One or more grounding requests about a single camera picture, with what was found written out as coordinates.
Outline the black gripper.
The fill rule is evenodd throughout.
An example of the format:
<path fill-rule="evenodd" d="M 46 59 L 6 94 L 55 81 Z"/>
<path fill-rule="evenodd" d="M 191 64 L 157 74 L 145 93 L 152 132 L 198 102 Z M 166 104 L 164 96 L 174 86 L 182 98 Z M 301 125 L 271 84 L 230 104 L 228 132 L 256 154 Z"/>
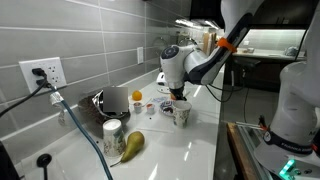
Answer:
<path fill-rule="evenodd" d="M 184 100 L 184 101 L 187 101 L 187 98 L 183 95 L 183 91 L 184 91 L 184 88 L 181 87 L 181 88 L 178 88 L 178 89 L 170 89 L 170 92 L 174 95 L 174 100 Z"/>

